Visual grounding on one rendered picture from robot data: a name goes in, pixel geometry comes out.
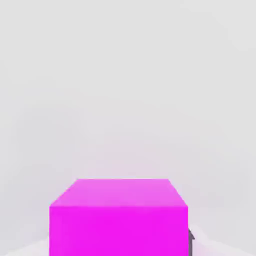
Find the small magenta cube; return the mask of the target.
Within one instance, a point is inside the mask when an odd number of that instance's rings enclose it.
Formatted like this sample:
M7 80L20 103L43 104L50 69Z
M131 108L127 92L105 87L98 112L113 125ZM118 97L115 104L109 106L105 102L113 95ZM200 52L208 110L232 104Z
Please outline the small magenta cube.
M189 256L188 206L168 179L79 179L49 207L49 256Z

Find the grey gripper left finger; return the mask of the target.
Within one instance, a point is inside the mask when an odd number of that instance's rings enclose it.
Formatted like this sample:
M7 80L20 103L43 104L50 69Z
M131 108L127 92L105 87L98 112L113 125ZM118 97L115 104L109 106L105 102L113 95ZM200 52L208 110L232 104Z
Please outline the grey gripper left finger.
M49 256L49 241L47 239L38 241L9 252L8 256Z

